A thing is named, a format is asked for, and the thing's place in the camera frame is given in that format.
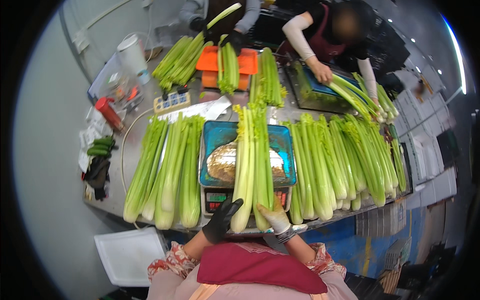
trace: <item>dark hair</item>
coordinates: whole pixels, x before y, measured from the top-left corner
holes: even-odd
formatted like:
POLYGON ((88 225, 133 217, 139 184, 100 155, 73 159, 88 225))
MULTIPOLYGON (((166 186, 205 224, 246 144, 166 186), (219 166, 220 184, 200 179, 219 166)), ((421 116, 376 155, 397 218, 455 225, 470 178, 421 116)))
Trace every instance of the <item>dark hair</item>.
POLYGON ((372 31, 377 18, 373 8, 362 0, 341 1, 332 5, 333 16, 345 10, 356 13, 360 37, 366 38, 372 31))

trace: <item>cucumber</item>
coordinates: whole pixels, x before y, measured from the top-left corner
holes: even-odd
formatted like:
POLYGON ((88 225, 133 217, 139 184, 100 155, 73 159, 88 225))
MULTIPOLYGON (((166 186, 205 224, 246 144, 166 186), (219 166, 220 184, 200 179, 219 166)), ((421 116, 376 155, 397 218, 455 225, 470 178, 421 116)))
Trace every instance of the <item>cucumber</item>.
POLYGON ((109 156, 110 152, 107 150, 101 150, 101 149, 88 149, 87 150, 87 155, 90 156, 109 156))
POLYGON ((113 145, 115 145, 115 140, 112 137, 105 137, 102 139, 93 140, 93 144, 112 147, 113 145))
POLYGON ((90 149, 105 150, 110 152, 110 147, 103 144, 97 144, 90 147, 90 149))

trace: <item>floral shirt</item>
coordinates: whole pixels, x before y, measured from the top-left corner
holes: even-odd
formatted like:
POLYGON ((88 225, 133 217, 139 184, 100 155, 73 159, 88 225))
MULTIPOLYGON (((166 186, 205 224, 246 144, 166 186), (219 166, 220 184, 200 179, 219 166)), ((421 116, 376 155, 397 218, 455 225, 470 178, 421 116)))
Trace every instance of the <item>floral shirt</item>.
MULTIPOLYGON (((315 259, 305 264, 309 269, 318 274, 318 276, 326 272, 335 271, 345 279, 347 269, 333 261, 330 254, 326 251, 324 243, 312 243, 309 246, 317 252, 315 259)), ((183 251, 183 245, 172 241, 172 248, 165 257, 154 260, 148 266, 148 279, 152 281, 153 276, 163 270, 170 270, 185 279, 199 263, 199 260, 189 257, 183 251)))

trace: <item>orange crate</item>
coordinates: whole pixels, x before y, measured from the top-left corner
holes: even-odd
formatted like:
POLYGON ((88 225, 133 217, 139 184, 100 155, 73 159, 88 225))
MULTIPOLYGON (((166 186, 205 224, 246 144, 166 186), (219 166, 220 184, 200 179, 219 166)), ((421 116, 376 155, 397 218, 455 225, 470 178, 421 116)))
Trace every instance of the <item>orange crate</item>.
MULTIPOLYGON (((239 90, 246 90, 248 88, 249 75, 257 74, 258 71, 257 51, 242 48, 238 60, 240 73, 239 90)), ((198 59, 196 69, 203 71, 203 86, 218 87, 216 85, 218 78, 217 46, 207 46, 204 48, 198 59)))

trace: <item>red thermos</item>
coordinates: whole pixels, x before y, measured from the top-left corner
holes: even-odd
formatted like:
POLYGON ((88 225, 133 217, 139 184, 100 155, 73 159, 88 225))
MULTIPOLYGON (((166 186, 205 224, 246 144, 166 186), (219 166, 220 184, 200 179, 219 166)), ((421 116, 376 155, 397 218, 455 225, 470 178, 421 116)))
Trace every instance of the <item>red thermos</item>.
POLYGON ((123 124, 120 117, 115 113, 109 102, 113 102, 113 98, 101 97, 96 103, 95 108, 102 113, 103 117, 114 129, 123 130, 123 124))

